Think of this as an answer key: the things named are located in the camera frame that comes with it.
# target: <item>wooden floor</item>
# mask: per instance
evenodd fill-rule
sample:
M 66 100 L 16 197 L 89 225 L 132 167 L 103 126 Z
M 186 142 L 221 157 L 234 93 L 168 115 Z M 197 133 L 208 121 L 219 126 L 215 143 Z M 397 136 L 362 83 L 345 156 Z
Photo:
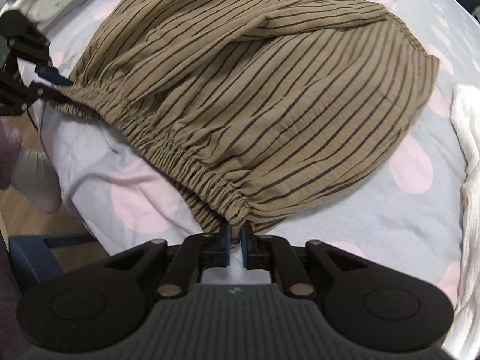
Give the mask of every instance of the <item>wooden floor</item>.
M 41 150 L 37 131 L 26 114 L 10 118 L 9 122 L 22 132 L 24 147 Z M 0 228 L 4 227 L 7 236 L 86 232 L 83 224 L 64 206 L 53 215 L 44 214 L 13 188 L 5 192 L 0 191 L 0 214 Z M 54 254 L 66 272 L 107 257 L 107 253 L 98 242 L 60 248 L 55 250 Z

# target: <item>purple fabric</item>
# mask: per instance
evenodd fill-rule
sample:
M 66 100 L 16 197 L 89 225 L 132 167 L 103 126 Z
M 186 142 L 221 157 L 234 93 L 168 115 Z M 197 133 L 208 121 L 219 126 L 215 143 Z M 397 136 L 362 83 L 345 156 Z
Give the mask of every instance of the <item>purple fabric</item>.
M 22 150 L 22 136 L 5 117 L 0 117 L 0 190 L 6 190 Z
M 29 347 L 15 317 L 20 296 L 0 235 L 0 360 L 18 360 Z

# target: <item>bed sheet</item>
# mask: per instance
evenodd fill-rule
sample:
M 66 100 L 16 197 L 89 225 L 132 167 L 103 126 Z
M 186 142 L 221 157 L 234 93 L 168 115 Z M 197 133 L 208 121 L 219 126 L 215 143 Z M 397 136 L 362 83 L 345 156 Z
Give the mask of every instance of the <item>bed sheet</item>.
M 480 26 L 454 0 L 374 0 L 409 26 L 441 60 L 427 108 L 390 160 L 354 192 L 291 216 L 270 233 L 303 245 L 322 239 L 440 287 L 456 304 L 460 279 L 465 160 L 449 121 L 456 83 L 480 83 Z M 89 0 L 47 35 L 62 74 L 120 0 Z M 35 75 L 23 64 L 25 83 Z M 41 138 L 54 164 L 64 202 L 110 254 L 164 238 L 176 244 L 201 228 L 169 179 L 153 169 L 122 135 L 99 121 L 60 114 L 37 102 Z M 268 273 L 245 272 L 235 250 L 229 269 L 204 282 L 264 283 Z

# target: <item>metal pin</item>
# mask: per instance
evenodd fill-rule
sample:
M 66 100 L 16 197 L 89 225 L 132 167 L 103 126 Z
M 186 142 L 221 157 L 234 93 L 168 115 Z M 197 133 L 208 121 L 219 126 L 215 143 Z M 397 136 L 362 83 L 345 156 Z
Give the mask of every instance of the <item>metal pin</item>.
M 315 291 L 314 288 L 307 283 L 296 283 L 290 286 L 289 290 L 292 295 L 302 297 L 302 298 L 310 296 Z
M 182 293 L 182 289 L 176 284 L 162 284 L 157 288 L 157 292 L 164 298 L 173 298 Z

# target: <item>striped shorts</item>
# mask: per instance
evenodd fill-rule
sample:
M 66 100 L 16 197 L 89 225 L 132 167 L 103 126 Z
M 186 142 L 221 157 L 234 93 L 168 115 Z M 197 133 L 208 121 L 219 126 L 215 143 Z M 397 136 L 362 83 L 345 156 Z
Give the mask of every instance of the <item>striped shorts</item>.
M 439 61 L 366 0 L 123 0 L 62 92 L 120 130 L 204 231 L 264 231 L 395 150 Z

